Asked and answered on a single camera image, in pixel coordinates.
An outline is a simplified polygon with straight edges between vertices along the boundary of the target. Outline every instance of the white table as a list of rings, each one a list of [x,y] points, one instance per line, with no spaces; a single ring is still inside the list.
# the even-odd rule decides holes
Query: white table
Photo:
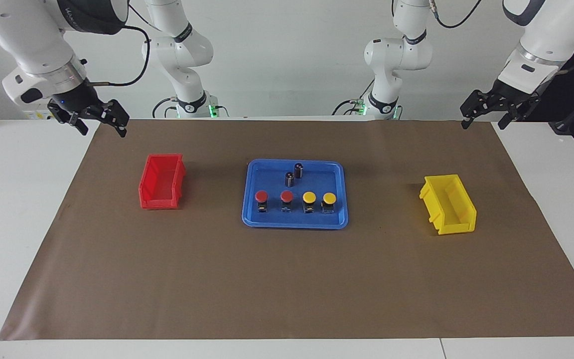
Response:
[[[89,126],[92,134],[97,124]],[[0,121],[0,328],[91,134],[55,121]],[[515,123],[498,134],[574,266],[574,141],[545,124]],[[574,358],[574,338],[0,342],[0,358],[56,357],[562,359]]]

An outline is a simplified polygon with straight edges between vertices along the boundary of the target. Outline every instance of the yellow bin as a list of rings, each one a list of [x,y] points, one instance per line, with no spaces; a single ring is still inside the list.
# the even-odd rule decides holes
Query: yellow bin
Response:
[[[467,233],[475,230],[478,212],[458,175],[424,177],[420,198],[429,210],[429,222],[438,234]]]

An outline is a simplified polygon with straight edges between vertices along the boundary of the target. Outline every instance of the red bin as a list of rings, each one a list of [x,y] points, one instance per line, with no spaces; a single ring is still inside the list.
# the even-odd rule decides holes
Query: red bin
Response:
[[[183,177],[183,155],[148,156],[139,185],[141,208],[178,209]]]

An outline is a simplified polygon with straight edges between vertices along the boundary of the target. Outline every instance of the plastic storage bin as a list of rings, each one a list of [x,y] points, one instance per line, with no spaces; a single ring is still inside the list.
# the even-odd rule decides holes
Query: plastic storage bin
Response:
[[[183,155],[150,155],[147,158],[139,198],[143,209],[177,209],[185,177]]]
[[[438,234],[475,230],[477,211],[458,175],[424,177],[420,198],[429,210],[429,222]]]
[[[295,164],[303,165],[303,176],[287,187],[285,173],[294,171]],[[281,194],[285,190],[293,195],[289,212],[282,210]],[[258,211],[258,191],[269,195],[266,212]],[[307,192],[316,195],[312,213],[303,211],[303,194]],[[326,193],[336,196],[333,213],[323,213],[321,201]],[[249,227],[343,229],[349,223],[344,168],[333,161],[253,160],[248,166],[242,220]]]

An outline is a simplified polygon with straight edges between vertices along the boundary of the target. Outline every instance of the yellow button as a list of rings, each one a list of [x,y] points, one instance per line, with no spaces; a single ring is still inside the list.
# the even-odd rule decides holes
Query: yellow button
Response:
[[[325,196],[323,197],[323,202],[326,204],[335,204],[336,201],[337,198],[333,193],[326,193]]]
[[[307,192],[302,195],[302,201],[307,204],[312,204],[316,202],[316,194],[313,192]]]

